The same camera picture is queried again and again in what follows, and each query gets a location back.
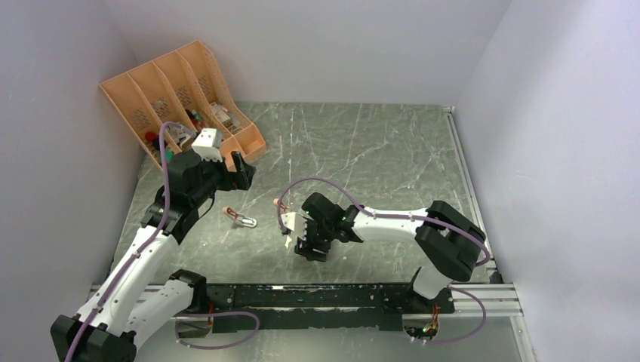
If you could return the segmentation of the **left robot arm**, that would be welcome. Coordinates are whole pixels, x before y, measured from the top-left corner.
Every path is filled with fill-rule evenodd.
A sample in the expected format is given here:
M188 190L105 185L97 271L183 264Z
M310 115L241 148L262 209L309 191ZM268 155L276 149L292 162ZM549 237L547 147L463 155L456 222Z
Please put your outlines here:
M143 344L174 315L204 313L206 278L180 269L154 296L138 300L158 267L199 221L199 208L218 191L248 190L256 173L240 152L235 170L189 150L162 166L164 185L149 206L125 256L100 289L72 316L59 316L51 337L61 361L133 361Z

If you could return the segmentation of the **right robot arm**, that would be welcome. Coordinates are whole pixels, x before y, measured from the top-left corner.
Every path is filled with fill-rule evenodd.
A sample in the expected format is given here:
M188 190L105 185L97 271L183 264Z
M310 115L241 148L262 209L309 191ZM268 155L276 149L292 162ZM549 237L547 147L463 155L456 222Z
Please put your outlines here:
M295 243L295 253L309 261L326 261L333 241L415 243L427 258L407 293L409 306L417 312L433 306L451 282L469 281L474 269L490 256L486 234L444 201L409 211L354 204L342 208L315 192L299 212L282 211L279 223L288 241Z

